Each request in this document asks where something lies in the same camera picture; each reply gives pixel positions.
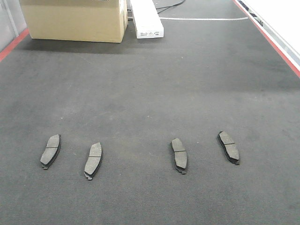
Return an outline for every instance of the cardboard box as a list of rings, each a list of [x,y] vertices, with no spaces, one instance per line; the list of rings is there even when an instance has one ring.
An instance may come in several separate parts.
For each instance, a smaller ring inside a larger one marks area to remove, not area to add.
[[[120,43],[128,24],[126,0],[20,0],[34,39]]]

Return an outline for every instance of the white wall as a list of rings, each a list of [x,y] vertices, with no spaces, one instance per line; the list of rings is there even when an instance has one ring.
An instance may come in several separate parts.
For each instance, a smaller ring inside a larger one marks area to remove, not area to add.
[[[0,0],[0,51],[26,28],[18,0]]]
[[[300,55],[299,0],[242,0]]]

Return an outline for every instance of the cable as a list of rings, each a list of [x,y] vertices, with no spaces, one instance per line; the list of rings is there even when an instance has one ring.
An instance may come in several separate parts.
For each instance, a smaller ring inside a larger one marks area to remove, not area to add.
[[[157,10],[157,9],[162,9],[162,8],[164,8],[164,10],[161,10],[161,11],[157,12],[157,14],[160,14],[160,13],[162,13],[162,12],[164,12],[164,11],[166,11],[166,10],[172,8],[172,7],[180,6],[180,5],[182,5],[185,1],[186,1],[186,0],[182,0],[181,2],[176,3],[176,4],[174,4],[174,5],[171,5],[171,6],[158,7],[158,8],[156,8],[156,10]]]

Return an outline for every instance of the brake pad friction material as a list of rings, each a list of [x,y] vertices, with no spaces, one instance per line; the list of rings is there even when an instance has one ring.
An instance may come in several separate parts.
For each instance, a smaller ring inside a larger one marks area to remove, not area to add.
[[[84,175],[88,180],[92,180],[98,171],[102,161],[101,143],[93,144],[90,148],[89,158],[84,167]]]
[[[188,164],[188,156],[181,140],[176,138],[172,141],[171,145],[173,149],[176,170],[182,174],[186,174],[187,172],[185,169],[187,168]]]
[[[228,160],[236,165],[240,164],[240,155],[238,148],[233,139],[224,131],[221,131],[218,135],[218,139],[224,149],[224,152]]]
[[[60,151],[60,143],[60,135],[54,135],[49,138],[46,149],[40,160],[44,170],[47,170],[56,159]]]

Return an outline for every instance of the gray carpet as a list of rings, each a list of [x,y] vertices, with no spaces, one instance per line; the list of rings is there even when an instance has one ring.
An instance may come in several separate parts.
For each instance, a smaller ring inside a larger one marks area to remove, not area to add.
[[[162,15],[245,16],[231,0]],[[26,37],[0,63],[1,225],[300,224],[299,78],[249,20],[163,25],[164,38],[137,40],[130,22],[121,44]],[[44,171],[55,134],[61,151]]]

